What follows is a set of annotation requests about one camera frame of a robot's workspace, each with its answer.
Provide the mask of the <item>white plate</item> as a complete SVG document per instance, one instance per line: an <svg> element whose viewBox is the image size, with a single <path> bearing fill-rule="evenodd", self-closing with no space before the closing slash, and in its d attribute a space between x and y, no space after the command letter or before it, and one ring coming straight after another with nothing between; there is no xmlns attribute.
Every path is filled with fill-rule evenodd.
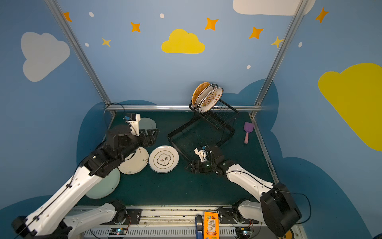
<svg viewBox="0 0 382 239"><path fill-rule="evenodd" d="M178 151L168 145L155 148L149 156L149 166L156 173L169 173L179 164Z"/></svg>

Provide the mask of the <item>black wire dish rack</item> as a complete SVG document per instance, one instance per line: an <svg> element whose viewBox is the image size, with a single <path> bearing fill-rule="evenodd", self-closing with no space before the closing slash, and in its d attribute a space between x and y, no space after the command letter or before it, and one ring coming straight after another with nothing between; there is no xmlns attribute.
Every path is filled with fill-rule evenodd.
<svg viewBox="0 0 382 239"><path fill-rule="evenodd" d="M187 161L199 159L194 149L222 146L233 137L233 127L239 112L223 100L209 111L203 112L189 104L193 117L184 125L168 134L168 140Z"/></svg>

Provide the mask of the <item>woven bamboo plate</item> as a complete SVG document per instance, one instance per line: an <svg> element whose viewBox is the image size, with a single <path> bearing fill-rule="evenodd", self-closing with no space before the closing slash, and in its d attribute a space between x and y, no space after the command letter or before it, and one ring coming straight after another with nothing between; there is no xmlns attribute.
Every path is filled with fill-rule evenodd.
<svg viewBox="0 0 382 239"><path fill-rule="evenodd" d="M202 93L204 89L206 89L210 85L209 82L201 83L194 91L192 96L192 105L195 105L199 95Z"/></svg>

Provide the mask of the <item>green-rimmed Hao Wei plate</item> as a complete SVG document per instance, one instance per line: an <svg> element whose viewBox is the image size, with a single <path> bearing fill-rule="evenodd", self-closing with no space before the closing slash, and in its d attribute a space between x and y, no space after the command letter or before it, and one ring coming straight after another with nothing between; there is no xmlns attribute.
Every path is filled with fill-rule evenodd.
<svg viewBox="0 0 382 239"><path fill-rule="evenodd" d="M202 101L202 99L207 95L209 94L211 91L213 91L214 89L216 89L218 87L217 84L210 84L208 87L204 88L201 93L198 95L197 99L196 99L196 102L194 103L194 108L196 109L200 102Z"/></svg>

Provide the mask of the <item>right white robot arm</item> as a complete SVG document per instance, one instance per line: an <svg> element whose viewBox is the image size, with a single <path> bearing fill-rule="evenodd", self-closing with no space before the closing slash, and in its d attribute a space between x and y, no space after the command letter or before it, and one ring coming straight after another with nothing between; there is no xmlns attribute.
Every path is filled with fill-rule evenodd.
<svg viewBox="0 0 382 239"><path fill-rule="evenodd" d="M244 219L262 222L278 237L283 237L302 218L292 193L282 183L265 181L240 164L225 159L219 147L201 149L195 148L194 154L198 159L189 163L192 173L216 173L225 176L250 193L260 206L250 200L244 200L234 207L236 213Z"/></svg>

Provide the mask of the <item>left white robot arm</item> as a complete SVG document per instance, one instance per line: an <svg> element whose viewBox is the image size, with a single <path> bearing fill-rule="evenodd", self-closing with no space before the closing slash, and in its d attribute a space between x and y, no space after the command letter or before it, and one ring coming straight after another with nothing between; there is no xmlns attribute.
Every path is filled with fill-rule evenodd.
<svg viewBox="0 0 382 239"><path fill-rule="evenodd" d="M23 239L71 239L97 225L125 217L126 208L119 202L68 217L67 214L95 185L118 168L140 147L155 144L159 130L140 130L128 122L106 133L106 139L85 157L73 176L41 207L28 216L12 221L12 228Z"/></svg>

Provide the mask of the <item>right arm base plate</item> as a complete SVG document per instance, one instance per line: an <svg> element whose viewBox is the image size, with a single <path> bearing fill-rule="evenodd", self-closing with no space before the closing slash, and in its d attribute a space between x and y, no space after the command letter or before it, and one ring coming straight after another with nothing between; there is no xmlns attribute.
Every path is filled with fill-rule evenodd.
<svg viewBox="0 0 382 239"><path fill-rule="evenodd" d="M220 224L237 224L238 218L236 212L232 208L219 207L217 209Z"/></svg>

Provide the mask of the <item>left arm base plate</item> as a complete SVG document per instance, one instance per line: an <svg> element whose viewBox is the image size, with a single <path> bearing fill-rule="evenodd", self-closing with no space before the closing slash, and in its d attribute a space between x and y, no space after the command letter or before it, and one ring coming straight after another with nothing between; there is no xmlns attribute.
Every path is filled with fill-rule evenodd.
<svg viewBox="0 0 382 239"><path fill-rule="evenodd" d="M141 220L142 209L133 208L133 209L124 209L122 210L120 219L118 222L122 225L139 225Z"/></svg>

